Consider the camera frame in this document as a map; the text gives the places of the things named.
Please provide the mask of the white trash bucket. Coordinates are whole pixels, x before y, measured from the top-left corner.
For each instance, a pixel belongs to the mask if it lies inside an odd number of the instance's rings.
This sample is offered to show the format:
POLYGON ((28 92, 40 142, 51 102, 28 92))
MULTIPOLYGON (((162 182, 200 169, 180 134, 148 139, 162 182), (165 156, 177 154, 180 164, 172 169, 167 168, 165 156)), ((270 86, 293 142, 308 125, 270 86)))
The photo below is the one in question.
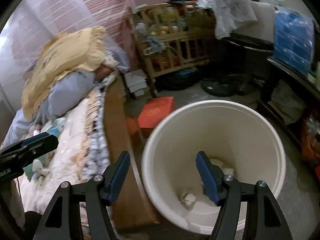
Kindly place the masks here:
POLYGON ((225 100, 183 106, 163 119, 149 136, 143 152, 142 174, 157 211, 179 228, 210 235, 220 208, 218 197, 204 188, 196 165, 203 152, 219 170, 254 185, 264 181, 279 196, 286 175, 285 151, 274 127, 258 112, 225 100))

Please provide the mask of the pink embroidered bedspread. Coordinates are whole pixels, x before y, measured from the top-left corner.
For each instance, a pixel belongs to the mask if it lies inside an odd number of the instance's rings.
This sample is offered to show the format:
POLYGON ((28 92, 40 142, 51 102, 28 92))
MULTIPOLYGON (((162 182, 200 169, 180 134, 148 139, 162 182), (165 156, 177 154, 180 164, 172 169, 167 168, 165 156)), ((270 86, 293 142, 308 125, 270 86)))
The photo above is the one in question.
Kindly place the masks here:
POLYGON ((63 182, 78 184, 80 165, 85 150, 85 122, 89 96, 86 96, 75 108, 68 111, 65 127, 59 136, 59 145, 50 152, 47 176, 28 179, 25 174, 20 176, 18 189, 25 211, 43 214, 57 187, 63 182))

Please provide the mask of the brown white fleece blanket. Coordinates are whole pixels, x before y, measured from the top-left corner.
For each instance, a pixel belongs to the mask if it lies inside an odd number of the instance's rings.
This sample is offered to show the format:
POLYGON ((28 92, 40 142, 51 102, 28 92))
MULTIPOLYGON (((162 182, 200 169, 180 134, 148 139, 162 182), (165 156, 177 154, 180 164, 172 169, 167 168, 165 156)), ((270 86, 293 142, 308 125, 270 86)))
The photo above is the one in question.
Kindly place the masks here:
POLYGON ((85 122, 85 152, 80 165, 80 180, 88 181, 102 174, 110 165, 110 154, 104 129, 105 96, 116 81, 117 74, 110 74, 96 83, 89 93, 85 122))

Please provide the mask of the grey blue quilt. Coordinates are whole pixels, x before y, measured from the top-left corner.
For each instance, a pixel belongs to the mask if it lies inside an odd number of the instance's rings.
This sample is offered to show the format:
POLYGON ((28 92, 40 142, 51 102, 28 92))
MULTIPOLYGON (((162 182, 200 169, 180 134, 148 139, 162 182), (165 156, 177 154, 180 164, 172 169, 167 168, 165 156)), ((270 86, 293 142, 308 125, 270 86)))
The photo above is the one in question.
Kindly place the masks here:
POLYGON ((96 85, 95 74, 84 70, 76 70, 66 75, 51 88, 48 97, 39 109, 27 120, 23 110, 17 111, 3 141, 8 147, 22 139, 32 125, 45 125, 74 108, 96 85))

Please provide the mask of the yellow ruffled pillow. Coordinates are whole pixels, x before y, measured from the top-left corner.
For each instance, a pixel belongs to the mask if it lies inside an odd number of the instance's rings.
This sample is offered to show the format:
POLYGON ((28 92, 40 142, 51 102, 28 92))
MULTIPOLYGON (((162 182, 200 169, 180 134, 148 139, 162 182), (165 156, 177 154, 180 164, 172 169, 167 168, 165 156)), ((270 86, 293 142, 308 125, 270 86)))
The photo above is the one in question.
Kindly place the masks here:
POLYGON ((26 80, 21 105, 28 121, 48 97, 50 89, 67 74, 76 70, 95 71, 105 58, 103 38, 106 28, 95 26, 70 34, 61 34, 39 56, 26 80))

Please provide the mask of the black fan base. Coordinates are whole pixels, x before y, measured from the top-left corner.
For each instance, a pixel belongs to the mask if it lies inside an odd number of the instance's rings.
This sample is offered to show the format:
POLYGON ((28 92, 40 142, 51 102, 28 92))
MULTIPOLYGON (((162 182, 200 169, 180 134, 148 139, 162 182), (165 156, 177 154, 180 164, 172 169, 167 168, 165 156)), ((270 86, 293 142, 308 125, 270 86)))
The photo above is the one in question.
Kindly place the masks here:
POLYGON ((201 88, 209 95, 223 98, 234 96, 239 90, 239 87, 229 80, 204 80, 201 82, 201 88))

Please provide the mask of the red gift box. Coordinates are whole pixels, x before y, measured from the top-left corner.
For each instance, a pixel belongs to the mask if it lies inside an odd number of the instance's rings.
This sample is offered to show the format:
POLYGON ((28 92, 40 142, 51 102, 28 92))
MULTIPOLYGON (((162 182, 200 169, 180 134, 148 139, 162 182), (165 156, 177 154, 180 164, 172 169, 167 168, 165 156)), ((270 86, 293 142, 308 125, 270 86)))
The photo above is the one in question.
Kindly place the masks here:
POLYGON ((138 116, 142 136, 148 138, 155 127, 174 110, 173 96, 148 99, 138 116))

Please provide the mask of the wooden baby crib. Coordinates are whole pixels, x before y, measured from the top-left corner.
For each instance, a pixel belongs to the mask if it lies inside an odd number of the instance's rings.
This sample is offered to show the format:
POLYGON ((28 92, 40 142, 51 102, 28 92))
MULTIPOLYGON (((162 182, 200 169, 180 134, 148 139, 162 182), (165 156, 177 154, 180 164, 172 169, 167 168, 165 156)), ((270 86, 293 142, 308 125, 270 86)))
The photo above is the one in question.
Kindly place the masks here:
POLYGON ((215 16, 196 2, 140 5, 127 10, 133 44, 152 97, 158 77, 209 62, 215 16))

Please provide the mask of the white plastic bag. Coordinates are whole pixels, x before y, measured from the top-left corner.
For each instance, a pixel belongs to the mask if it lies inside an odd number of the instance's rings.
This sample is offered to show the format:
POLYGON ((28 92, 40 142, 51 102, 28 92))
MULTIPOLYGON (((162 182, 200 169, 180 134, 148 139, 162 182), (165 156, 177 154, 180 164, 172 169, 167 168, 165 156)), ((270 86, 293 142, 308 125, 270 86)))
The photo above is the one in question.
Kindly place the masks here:
POLYGON ((212 9, 216 20, 215 37, 218 40, 258 21, 250 0, 198 0, 197 5, 212 9))

